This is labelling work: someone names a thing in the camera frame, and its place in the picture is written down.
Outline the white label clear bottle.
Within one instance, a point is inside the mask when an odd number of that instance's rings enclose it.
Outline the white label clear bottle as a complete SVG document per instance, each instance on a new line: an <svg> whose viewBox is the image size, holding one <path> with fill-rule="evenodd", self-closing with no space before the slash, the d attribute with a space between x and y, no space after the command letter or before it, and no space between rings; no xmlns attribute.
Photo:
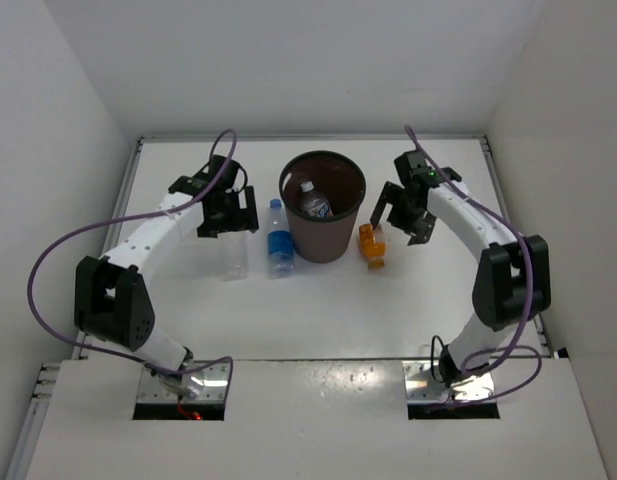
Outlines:
<svg viewBox="0 0 617 480"><path fill-rule="evenodd" d="M319 192L312 181L300 184L300 209L303 213L314 218L329 218L333 216L332 207L326 196Z"/></svg>

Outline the orange juice bottle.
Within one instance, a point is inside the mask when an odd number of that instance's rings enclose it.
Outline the orange juice bottle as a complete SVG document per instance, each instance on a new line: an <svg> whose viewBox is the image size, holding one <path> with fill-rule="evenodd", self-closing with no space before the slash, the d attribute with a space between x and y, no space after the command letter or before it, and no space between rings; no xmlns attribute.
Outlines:
<svg viewBox="0 0 617 480"><path fill-rule="evenodd" d="M385 266L386 240L381 225L373 227L370 223L359 226L359 250L369 270L382 269Z"/></svg>

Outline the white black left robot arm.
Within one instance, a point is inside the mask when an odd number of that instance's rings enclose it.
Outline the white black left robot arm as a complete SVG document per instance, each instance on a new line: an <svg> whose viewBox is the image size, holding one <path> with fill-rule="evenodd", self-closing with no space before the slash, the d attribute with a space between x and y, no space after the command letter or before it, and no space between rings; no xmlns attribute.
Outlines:
<svg viewBox="0 0 617 480"><path fill-rule="evenodd" d="M254 189L235 185L247 176L235 160L214 155L192 176L179 177L154 216L100 257L76 268L78 330L138 357L165 376L181 376L189 349L171 340L156 323L149 283L162 261L191 234L217 238L259 228Z"/></svg>

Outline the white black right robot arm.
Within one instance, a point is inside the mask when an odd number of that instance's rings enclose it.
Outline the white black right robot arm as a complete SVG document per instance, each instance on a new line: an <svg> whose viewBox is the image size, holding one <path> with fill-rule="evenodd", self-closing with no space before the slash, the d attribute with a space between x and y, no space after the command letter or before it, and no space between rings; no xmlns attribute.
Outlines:
<svg viewBox="0 0 617 480"><path fill-rule="evenodd" d="M442 348L436 380L445 386L484 370L504 341L551 303L549 250L539 235L513 232L503 218L470 198L461 176L450 167L435 170L419 150L398 156L397 183L386 182L370 218L409 237L429 242L442 221L477 262L473 313L461 333Z"/></svg>

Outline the clear plastic bottle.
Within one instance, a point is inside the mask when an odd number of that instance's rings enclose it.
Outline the clear plastic bottle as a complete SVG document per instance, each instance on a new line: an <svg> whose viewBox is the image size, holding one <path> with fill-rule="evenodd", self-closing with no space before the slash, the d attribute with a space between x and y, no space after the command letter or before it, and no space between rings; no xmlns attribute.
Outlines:
<svg viewBox="0 0 617 480"><path fill-rule="evenodd" d="M223 278L226 281L245 279L249 272L246 234L225 233L220 241Z"/></svg>

